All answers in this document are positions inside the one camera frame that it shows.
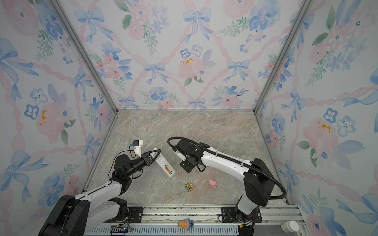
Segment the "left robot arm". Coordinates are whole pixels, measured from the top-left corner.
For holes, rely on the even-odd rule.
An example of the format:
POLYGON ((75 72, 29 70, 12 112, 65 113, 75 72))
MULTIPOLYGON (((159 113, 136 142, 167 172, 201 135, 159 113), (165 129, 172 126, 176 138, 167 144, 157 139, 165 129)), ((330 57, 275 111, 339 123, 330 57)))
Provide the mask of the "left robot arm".
POLYGON ((65 195, 55 204, 39 231, 40 236, 83 236, 110 219, 123 221, 130 215, 127 201, 120 198, 130 187, 133 175, 152 165, 161 150, 130 159, 120 152, 114 159, 113 173, 105 184, 76 196, 65 195))

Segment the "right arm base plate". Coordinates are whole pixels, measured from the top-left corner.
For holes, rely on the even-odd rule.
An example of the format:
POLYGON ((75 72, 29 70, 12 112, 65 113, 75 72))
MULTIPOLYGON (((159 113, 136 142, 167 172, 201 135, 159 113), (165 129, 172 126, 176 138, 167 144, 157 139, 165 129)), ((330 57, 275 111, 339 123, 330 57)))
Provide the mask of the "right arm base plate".
MULTIPOLYGON (((242 223, 236 216, 235 207, 221 207, 221 213, 219 215, 218 221, 222 223, 242 223)), ((256 223, 262 223, 262 217, 259 208, 255 208, 249 217, 247 217, 246 222, 253 220, 256 217, 256 223)))

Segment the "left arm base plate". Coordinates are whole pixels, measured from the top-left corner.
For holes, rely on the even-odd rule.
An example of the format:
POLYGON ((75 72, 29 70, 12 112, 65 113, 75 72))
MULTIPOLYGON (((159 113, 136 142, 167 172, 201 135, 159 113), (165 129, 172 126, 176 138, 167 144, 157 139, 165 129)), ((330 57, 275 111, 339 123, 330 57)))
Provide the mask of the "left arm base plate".
POLYGON ((127 217, 125 222, 127 223, 141 223, 143 217, 144 208, 142 206, 128 206, 127 217))

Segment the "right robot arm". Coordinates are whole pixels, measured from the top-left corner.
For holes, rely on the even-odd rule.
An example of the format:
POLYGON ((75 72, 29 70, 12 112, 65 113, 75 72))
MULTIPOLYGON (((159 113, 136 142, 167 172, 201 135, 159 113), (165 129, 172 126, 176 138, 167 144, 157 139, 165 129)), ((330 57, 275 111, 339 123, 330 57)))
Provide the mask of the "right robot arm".
POLYGON ((274 189, 275 178, 261 159, 248 161, 226 155, 204 143, 180 140, 171 146, 181 159, 180 165, 186 172, 197 168, 203 172, 206 167, 221 170, 241 181, 244 194, 238 200, 234 212, 241 222, 253 219, 257 207, 267 206, 274 189))

